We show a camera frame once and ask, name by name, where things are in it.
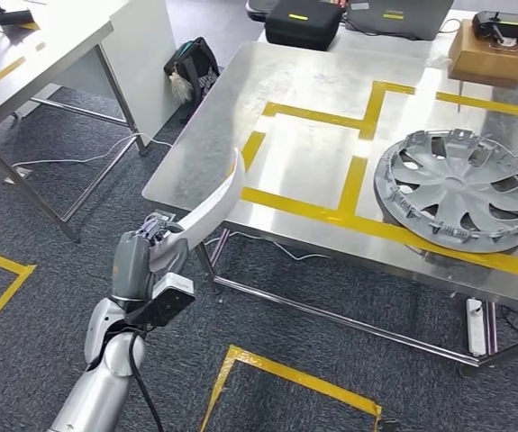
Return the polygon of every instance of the white sticker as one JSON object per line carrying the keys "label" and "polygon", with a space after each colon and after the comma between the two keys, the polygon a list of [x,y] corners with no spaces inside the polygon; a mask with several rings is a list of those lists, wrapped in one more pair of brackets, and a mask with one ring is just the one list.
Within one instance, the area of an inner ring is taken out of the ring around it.
{"label": "white sticker", "polygon": [[369,9],[368,3],[351,3],[351,9],[353,11],[364,11]]}

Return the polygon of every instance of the table top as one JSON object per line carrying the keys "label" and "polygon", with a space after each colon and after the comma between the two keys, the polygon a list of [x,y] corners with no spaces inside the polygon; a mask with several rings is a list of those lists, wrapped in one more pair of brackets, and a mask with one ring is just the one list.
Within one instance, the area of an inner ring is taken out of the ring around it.
{"label": "table top", "polygon": [[178,214],[247,165],[235,230],[518,307],[518,249],[468,254],[394,224],[373,191],[378,160],[418,130],[462,128],[518,154],[518,89],[449,80],[420,59],[243,45],[143,190]]}
{"label": "table top", "polygon": [[76,2],[25,4],[40,30],[0,27],[0,122],[113,31],[107,13]]}

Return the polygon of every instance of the black carrying case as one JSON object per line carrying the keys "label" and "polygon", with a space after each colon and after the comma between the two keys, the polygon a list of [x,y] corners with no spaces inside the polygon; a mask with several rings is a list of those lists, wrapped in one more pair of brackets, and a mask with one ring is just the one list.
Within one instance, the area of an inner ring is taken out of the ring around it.
{"label": "black carrying case", "polygon": [[326,51],[337,34],[343,10],[319,0],[280,0],[265,22],[267,41]]}

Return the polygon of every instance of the white fur keychain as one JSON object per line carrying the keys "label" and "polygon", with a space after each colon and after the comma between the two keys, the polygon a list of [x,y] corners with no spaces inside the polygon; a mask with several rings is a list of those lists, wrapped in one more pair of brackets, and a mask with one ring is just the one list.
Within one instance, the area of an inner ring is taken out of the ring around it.
{"label": "white fur keychain", "polygon": [[170,76],[170,86],[174,97],[178,99],[181,104],[185,104],[193,98],[193,85],[179,75],[176,66]]}

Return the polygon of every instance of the laptop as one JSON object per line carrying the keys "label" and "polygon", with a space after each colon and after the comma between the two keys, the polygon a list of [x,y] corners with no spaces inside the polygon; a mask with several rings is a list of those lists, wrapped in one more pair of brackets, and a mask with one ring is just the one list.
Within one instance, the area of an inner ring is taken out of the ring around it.
{"label": "laptop", "polygon": [[453,0],[349,0],[345,27],[432,41],[452,5]]}

